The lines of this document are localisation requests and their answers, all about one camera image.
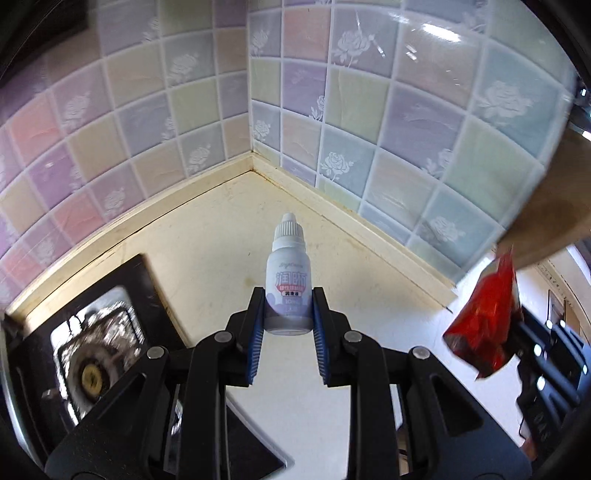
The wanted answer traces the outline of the red snack wrapper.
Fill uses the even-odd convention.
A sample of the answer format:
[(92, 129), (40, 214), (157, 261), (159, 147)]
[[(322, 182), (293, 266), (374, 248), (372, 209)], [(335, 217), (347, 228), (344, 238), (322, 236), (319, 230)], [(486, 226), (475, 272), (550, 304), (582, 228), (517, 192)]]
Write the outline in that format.
[(513, 254), (508, 251), (483, 270), (443, 340), (456, 357), (477, 370), (480, 379), (488, 378), (509, 362), (511, 323), (522, 317)]

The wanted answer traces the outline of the small white dropper bottle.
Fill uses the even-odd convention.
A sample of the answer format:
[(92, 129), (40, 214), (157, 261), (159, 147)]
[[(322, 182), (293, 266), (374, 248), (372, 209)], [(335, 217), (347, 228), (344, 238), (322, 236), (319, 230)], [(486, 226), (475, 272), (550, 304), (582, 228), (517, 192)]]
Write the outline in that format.
[(264, 289), (263, 325), (267, 332), (298, 336), (311, 331), (311, 261), (304, 229), (294, 213), (283, 214), (274, 229)]

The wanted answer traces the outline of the black gas stove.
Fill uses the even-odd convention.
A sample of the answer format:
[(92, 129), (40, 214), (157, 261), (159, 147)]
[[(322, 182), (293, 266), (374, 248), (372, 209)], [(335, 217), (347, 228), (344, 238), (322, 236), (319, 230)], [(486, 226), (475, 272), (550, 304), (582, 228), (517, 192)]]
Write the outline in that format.
[[(54, 314), (32, 334), (1, 319), (1, 475), (50, 479), (51, 453), (118, 380), (153, 346), (189, 349), (135, 256)], [(266, 474), (290, 457), (226, 394), (228, 408), (266, 445)]]

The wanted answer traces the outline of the wooden cutting board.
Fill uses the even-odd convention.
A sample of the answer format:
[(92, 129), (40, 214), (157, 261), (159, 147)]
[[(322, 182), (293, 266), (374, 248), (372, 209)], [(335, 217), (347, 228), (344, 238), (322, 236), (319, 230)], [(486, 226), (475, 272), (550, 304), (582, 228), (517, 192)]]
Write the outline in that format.
[(537, 264), (590, 236), (590, 141), (564, 132), (546, 176), (497, 243), (516, 270)]

